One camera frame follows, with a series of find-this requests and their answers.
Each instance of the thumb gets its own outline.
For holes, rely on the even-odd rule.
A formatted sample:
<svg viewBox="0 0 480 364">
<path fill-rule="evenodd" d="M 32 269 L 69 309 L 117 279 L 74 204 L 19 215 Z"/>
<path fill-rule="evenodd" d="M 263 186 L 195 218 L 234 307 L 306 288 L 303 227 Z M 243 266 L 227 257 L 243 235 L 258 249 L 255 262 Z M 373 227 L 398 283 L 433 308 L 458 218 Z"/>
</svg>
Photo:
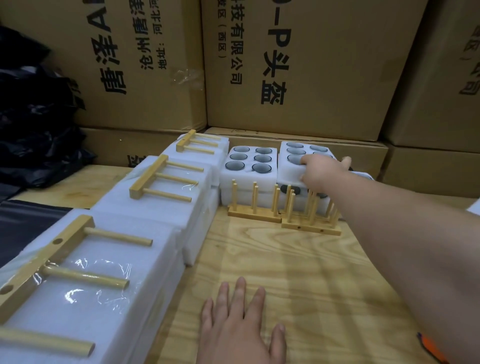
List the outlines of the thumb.
<svg viewBox="0 0 480 364">
<path fill-rule="evenodd" d="M 285 341 L 285 326 L 277 324 L 272 331 L 270 342 L 270 364 L 285 364 L 287 361 L 287 342 Z"/>
<path fill-rule="evenodd" d="M 352 158 L 350 157 L 344 157 L 341 161 L 342 166 L 345 167 L 346 170 L 348 170 L 352 164 Z"/>
</svg>

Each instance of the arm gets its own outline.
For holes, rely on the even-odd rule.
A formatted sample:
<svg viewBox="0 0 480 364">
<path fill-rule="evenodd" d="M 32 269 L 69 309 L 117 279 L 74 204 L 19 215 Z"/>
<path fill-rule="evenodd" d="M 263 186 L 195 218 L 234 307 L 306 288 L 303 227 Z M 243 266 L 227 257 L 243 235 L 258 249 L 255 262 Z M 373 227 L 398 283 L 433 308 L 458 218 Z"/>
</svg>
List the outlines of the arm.
<svg viewBox="0 0 480 364">
<path fill-rule="evenodd" d="M 309 155 L 304 183 L 328 194 L 363 250 L 453 363 L 480 363 L 480 217 Z"/>
</svg>

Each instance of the cardboard box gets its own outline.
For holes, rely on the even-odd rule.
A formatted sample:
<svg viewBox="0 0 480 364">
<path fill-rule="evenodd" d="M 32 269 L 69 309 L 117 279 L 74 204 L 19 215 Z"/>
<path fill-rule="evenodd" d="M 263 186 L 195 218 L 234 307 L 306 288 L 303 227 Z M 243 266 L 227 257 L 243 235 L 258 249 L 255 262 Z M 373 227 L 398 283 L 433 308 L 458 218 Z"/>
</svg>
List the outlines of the cardboard box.
<svg viewBox="0 0 480 364">
<path fill-rule="evenodd" d="M 202 0 L 208 124 L 377 140 L 426 3 Z"/>
<path fill-rule="evenodd" d="M 199 0 L 0 1 L 0 22 L 52 49 L 47 63 L 72 79 L 80 125 L 205 127 Z"/>
<path fill-rule="evenodd" d="M 147 156 L 159 156 L 179 133 L 134 132 L 83 128 L 84 147 L 96 153 L 95 164 L 135 167 Z"/>
<path fill-rule="evenodd" d="M 305 142 L 319 146 L 327 146 L 338 159 L 352 158 L 352 168 L 367 172 L 376 178 L 382 167 L 388 148 L 377 142 L 356 142 L 319 138 L 312 136 L 288 135 L 265 132 L 252 132 L 239 129 L 210 128 L 206 134 L 216 134 L 230 138 L 230 148 L 235 146 L 263 146 L 280 149 L 283 140 Z"/>
<path fill-rule="evenodd" d="M 389 145 L 380 181 L 424 194 L 480 197 L 480 154 Z"/>
<path fill-rule="evenodd" d="M 480 1 L 430 1 L 382 134 L 480 153 Z"/>
</svg>

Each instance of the hand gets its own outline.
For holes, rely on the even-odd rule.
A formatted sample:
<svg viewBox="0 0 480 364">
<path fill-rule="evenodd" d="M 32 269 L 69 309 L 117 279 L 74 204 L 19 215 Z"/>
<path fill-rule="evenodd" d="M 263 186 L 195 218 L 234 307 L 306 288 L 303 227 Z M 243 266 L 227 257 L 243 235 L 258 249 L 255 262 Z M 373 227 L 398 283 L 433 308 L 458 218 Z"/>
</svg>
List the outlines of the hand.
<svg viewBox="0 0 480 364">
<path fill-rule="evenodd" d="M 345 157 L 341 162 L 327 156 L 318 154 L 304 155 L 300 162 L 307 165 L 307 169 L 302 176 L 302 181 L 306 186 L 315 192 L 324 192 L 325 181 L 333 176 L 344 173 L 350 168 L 352 158 Z"/>
<path fill-rule="evenodd" d="M 284 364 L 287 357 L 285 327 L 272 331 L 270 349 L 260 336 L 265 289 L 255 293 L 245 313 L 246 282 L 240 277 L 228 304 L 228 283 L 218 290 L 216 305 L 209 298 L 202 309 L 197 364 Z"/>
</svg>

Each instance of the wooden table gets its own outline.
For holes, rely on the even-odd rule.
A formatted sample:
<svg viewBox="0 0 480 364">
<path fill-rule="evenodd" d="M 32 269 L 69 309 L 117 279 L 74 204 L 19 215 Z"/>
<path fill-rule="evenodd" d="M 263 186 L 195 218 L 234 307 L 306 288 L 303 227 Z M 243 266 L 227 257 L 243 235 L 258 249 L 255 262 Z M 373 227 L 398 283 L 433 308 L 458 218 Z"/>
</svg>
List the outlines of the wooden table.
<svg viewBox="0 0 480 364">
<path fill-rule="evenodd" d="M 91 207 L 130 168 L 88 166 L 43 191 L 17 199 Z M 473 199 L 437 197 L 465 208 Z M 287 328 L 290 363 L 433 364 L 416 338 L 419 327 L 371 264 L 347 224 L 342 237 L 282 229 L 279 224 L 230 218 L 220 207 L 194 267 L 188 268 L 147 358 L 194 363 L 199 312 L 222 281 L 243 275 L 251 298 L 267 291 L 262 335 Z"/>
</svg>

